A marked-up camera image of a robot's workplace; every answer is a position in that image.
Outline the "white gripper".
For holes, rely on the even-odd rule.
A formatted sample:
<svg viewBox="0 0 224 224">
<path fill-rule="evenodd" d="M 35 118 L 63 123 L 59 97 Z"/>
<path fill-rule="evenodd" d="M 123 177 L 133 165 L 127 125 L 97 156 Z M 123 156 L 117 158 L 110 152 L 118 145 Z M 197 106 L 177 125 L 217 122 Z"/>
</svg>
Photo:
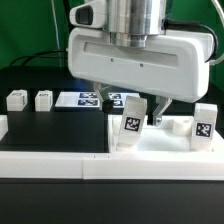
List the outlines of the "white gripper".
<svg viewBox="0 0 224 224">
<path fill-rule="evenodd" d="M 193 103 L 208 90 L 210 36 L 168 30 L 142 49 L 118 47 L 104 31 L 76 28 L 69 36 L 68 67 L 74 77 L 94 82 L 100 110 L 111 112 L 108 86 L 156 95 L 148 124 L 159 126 L 172 99 Z"/>
</svg>

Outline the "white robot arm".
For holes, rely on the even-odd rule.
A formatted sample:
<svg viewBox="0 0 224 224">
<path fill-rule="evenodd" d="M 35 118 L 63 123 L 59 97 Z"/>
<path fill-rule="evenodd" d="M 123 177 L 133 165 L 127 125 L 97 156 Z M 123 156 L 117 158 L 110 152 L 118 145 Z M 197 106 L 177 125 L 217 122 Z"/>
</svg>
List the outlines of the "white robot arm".
<svg viewBox="0 0 224 224">
<path fill-rule="evenodd" d="M 193 103 L 207 92 L 215 39 L 195 24 L 167 20 L 166 1 L 86 0 L 70 11 L 68 67 L 94 82 L 103 111 L 112 109 L 107 85 L 154 95 L 151 125 L 172 101 Z"/>
</svg>

